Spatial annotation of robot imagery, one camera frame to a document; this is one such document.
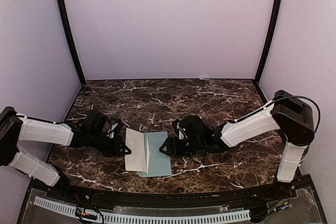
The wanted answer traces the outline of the white-sleeved right robot arm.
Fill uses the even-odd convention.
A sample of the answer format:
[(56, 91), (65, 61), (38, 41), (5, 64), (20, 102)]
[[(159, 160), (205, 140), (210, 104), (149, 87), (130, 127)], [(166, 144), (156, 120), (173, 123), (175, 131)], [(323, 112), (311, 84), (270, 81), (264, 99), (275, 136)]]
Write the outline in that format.
[(290, 183), (315, 138), (320, 120), (314, 119), (313, 109), (318, 108), (309, 97), (279, 90), (260, 108), (217, 126), (212, 140), (225, 148), (233, 148), (257, 136), (277, 133), (283, 151), (276, 181)]

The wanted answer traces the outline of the right black frame post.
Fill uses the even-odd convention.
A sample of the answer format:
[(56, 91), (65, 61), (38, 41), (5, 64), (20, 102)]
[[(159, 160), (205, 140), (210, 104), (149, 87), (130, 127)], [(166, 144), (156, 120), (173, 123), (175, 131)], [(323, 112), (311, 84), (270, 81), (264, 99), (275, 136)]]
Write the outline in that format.
[(269, 21), (269, 25), (267, 29), (267, 34), (265, 38), (265, 43), (264, 43), (263, 50), (260, 56), (258, 68), (257, 68), (256, 74), (254, 77), (255, 86), (259, 86), (259, 83), (263, 75), (263, 71), (266, 66), (266, 62), (267, 62), (268, 55), (269, 55), (270, 48), (271, 48), (271, 43), (272, 43), (275, 29), (276, 29), (280, 5), (281, 5), (281, 0), (274, 0), (273, 5), (272, 5), (272, 10), (271, 10), (270, 21)]

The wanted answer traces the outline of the white-sleeved robot arm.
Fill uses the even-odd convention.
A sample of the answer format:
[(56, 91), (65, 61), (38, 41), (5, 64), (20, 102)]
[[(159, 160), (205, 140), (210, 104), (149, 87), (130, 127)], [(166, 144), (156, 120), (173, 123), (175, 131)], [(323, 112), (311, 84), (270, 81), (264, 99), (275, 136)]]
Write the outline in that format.
[(290, 183), (315, 138), (320, 120), (314, 119), (313, 109), (318, 108), (309, 97), (279, 90), (260, 108), (217, 126), (212, 140), (225, 148), (233, 148), (257, 136), (277, 133), (283, 151), (276, 181)]
[(7, 106), (1, 111), (1, 166), (12, 167), (54, 187), (64, 175), (25, 149), (26, 143), (70, 146), (74, 135), (66, 123), (33, 119)]

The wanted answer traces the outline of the white-sleeved left robot arm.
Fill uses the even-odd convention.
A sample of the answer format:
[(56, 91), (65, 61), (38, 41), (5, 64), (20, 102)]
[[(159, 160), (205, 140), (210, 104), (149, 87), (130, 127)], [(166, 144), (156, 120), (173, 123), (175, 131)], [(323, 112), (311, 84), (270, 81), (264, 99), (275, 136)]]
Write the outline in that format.
[(1, 166), (12, 167), (54, 187), (64, 175), (25, 149), (26, 143), (70, 146), (74, 135), (66, 123), (33, 119), (7, 106), (1, 111)]

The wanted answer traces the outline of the black front rail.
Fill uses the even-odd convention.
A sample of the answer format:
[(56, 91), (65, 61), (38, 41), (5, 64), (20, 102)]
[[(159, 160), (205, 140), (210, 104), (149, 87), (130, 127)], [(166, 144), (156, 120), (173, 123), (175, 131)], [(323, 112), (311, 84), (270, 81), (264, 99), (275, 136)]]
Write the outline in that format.
[(99, 190), (71, 185), (80, 206), (85, 204), (111, 209), (114, 206), (151, 207), (151, 208), (187, 208), (224, 206), (231, 208), (261, 208), (268, 202), (280, 199), (308, 200), (318, 205), (320, 200), (310, 175), (299, 176), (288, 188), (274, 183), (227, 191), (190, 194), (144, 194)]

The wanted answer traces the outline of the blue-grey envelope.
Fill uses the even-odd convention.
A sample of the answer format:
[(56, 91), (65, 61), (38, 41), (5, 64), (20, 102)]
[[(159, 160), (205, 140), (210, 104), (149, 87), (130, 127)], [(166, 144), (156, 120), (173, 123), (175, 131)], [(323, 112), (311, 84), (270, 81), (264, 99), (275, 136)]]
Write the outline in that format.
[(160, 152), (160, 147), (167, 137), (167, 132), (144, 133), (146, 172), (137, 172), (139, 177), (168, 177), (172, 175), (171, 158)]

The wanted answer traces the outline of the left black frame post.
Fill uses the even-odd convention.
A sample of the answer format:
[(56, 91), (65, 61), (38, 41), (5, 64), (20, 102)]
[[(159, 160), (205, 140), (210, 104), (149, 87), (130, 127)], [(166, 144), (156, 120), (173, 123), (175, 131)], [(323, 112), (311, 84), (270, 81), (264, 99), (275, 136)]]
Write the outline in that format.
[(86, 83), (86, 79), (85, 79), (82, 66), (80, 64), (79, 56), (78, 56), (76, 46), (75, 46), (75, 41), (72, 35), (65, 0), (57, 0), (57, 5), (58, 5), (60, 18), (61, 18), (64, 33), (65, 33), (67, 45), (70, 51), (71, 59), (75, 67), (77, 77), (79, 79), (80, 84), (84, 85)]

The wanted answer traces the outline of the black frame post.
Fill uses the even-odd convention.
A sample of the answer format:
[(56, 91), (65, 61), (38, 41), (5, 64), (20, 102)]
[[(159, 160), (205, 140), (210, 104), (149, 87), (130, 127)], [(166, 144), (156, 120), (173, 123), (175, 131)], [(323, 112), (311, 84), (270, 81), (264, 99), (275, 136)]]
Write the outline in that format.
[(65, 0), (57, 0), (57, 5), (58, 5), (60, 18), (61, 18), (64, 33), (65, 33), (67, 45), (70, 51), (71, 59), (75, 67), (77, 77), (79, 79), (80, 84), (84, 85), (86, 83), (86, 79), (85, 79), (82, 66), (80, 64), (79, 56), (78, 56), (76, 46), (75, 46), (75, 41), (72, 35)]
[(263, 75), (263, 71), (266, 66), (266, 62), (267, 62), (268, 55), (269, 55), (270, 48), (271, 48), (271, 43), (272, 43), (275, 29), (276, 29), (280, 5), (281, 5), (281, 0), (274, 0), (273, 5), (272, 5), (272, 10), (271, 10), (270, 21), (269, 21), (269, 25), (267, 29), (267, 34), (265, 38), (265, 43), (264, 43), (263, 50), (260, 56), (258, 68), (257, 68), (256, 74), (254, 77), (255, 86), (259, 86), (259, 83)]

